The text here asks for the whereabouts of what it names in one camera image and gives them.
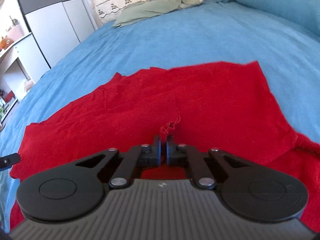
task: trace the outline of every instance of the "green object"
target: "green object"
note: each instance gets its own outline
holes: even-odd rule
[[[153,16],[199,5],[202,1],[203,0],[150,0],[133,3],[121,12],[113,27],[123,27]]]

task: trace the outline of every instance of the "metal screw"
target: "metal screw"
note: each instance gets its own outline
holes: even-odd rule
[[[199,179],[199,184],[202,186],[210,187],[214,184],[214,180],[211,178],[201,178]]]
[[[127,180],[124,178],[114,178],[111,180],[113,186],[123,186],[127,183]]]

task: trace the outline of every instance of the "red cloth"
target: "red cloth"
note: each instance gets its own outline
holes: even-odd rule
[[[200,151],[218,147],[299,178],[310,197],[302,216],[320,231],[320,145],[295,132],[271,94],[257,62],[218,62],[131,76],[105,85],[26,128],[21,162],[10,175],[29,176],[109,147],[127,151],[153,136],[173,134]],[[183,178],[179,168],[150,169],[144,178]],[[22,220],[15,204],[11,228]]]

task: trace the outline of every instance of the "blue bed sheet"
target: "blue bed sheet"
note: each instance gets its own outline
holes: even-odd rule
[[[150,66],[168,69],[221,60],[258,60],[289,123],[320,142],[320,37],[305,28],[212,0],[120,29],[112,24],[93,33],[31,89],[0,134],[1,156],[18,151],[28,124],[47,119],[116,72],[130,75]],[[8,171],[0,172],[0,219],[6,232],[18,185]]]

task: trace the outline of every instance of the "metal pin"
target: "metal pin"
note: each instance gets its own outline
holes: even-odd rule
[[[123,186],[127,183],[127,180],[124,178],[114,178],[111,180],[113,186]]]
[[[199,184],[205,187],[210,187],[214,184],[214,179],[211,178],[201,178],[199,179]]]

